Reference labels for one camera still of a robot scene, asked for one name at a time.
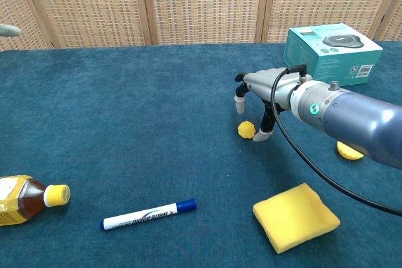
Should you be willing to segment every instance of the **blue carpet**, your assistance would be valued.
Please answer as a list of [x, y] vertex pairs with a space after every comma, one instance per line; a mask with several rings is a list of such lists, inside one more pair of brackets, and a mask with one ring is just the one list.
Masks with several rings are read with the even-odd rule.
[[[346, 87], [402, 105], [402, 43], [382, 42], [369, 83]], [[0, 53], [0, 175], [66, 183], [68, 206], [0, 228], [1, 267], [399, 267], [402, 218], [319, 178], [277, 127], [263, 143], [263, 104], [236, 113], [239, 72], [282, 67], [283, 44], [139, 46]], [[402, 208], [402, 171], [346, 161], [336, 141], [281, 119], [329, 176]], [[307, 183], [340, 218], [333, 232], [277, 255], [253, 205]], [[197, 211], [101, 231], [103, 218], [190, 198]]]

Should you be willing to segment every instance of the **black cable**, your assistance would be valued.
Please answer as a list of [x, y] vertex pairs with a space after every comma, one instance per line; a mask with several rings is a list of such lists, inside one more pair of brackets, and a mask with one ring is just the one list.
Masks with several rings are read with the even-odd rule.
[[388, 207], [386, 205], [382, 205], [380, 203], [371, 201], [367, 198], [364, 198], [352, 191], [349, 191], [347, 188], [344, 188], [343, 186], [341, 186], [340, 184], [336, 183], [334, 180], [332, 180], [331, 178], [329, 178], [323, 171], [321, 171], [321, 169], [319, 169], [311, 160], [310, 158], [307, 157], [307, 155], [296, 145], [296, 143], [294, 142], [294, 140], [290, 137], [290, 135], [288, 134], [288, 132], [286, 131], [285, 127], [283, 126], [282, 122], [279, 119], [279, 114], [278, 114], [278, 110], [276, 109], [275, 106], [275, 91], [276, 91], [276, 87], [278, 86], [278, 82], [279, 80], [286, 75], [287, 73], [289, 73], [288, 69], [285, 69], [283, 72], [281, 72], [275, 79], [274, 84], [272, 85], [272, 89], [271, 89], [271, 104], [272, 104], [272, 110], [273, 110], [273, 114], [275, 116], [275, 120], [279, 126], [279, 128], [281, 129], [282, 134], [286, 137], [287, 141], [291, 144], [291, 146], [293, 147], [293, 149], [297, 152], [297, 154], [299, 154], [299, 156], [304, 160], [304, 162], [306, 162], [309, 167], [311, 167], [314, 172], [316, 172], [322, 179], [324, 179], [327, 183], [329, 183], [330, 185], [332, 185], [334, 188], [336, 188], [337, 190], [339, 190], [340, 192], [342, 192], [343, 194], [361, 202], [364, 203], [366, 205], [369, 205], [371, 207], [377, 208], [378, 210], [382, 210], [384, 212], [387, 213], [392, 213], [393, 215], [397, 215], [397, 216], [402, 216], [402, 210], [396, 209], [396, 208], [392, 208], [392, 207]]

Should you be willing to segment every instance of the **blue marker cap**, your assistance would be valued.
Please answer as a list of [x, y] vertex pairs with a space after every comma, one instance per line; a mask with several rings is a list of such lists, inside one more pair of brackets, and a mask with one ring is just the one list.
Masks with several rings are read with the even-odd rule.
[[189, 199], [189, 200], [182, 201], [182, 202], [176, 202], [176, 206], [177, 206], [178, 213], [188, 212], [190, 210], [197, 209], [197, 204], [195, 202], [195, 199]]

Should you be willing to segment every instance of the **product box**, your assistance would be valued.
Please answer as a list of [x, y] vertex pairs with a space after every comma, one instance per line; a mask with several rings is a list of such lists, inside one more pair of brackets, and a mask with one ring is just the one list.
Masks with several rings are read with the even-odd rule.
[[314, 80], [340, 86], [367, 83], [383, 49], [344, 23], [290, 28], [283, 59], [307, 64]]

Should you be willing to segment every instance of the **yellow bottle cap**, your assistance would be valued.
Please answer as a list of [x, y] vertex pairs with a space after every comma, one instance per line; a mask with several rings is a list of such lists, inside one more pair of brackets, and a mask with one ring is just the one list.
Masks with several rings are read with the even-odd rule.
[[64, 205], [70, 199], [70, 188], [67, 185], [49, 185], [45, 190], [44, 200], [47, 207]]
[[357, 152], [355, 149], [352, 149], [349, 146], [346, 146], [344, 143], [342, 142], [338, 142], [337, 143], [337, 149], [339, 154], [346, 159], [349, 160], [357, 160], [357, 159], [361, 159], [362, 157], [364, 157], [363, 154]]
[[251, 139], [256, 133], [256, 128], [252, 122], [245, 121], [242, 122], [239, 127], [237, 127], [237, 131], [241, 137]]

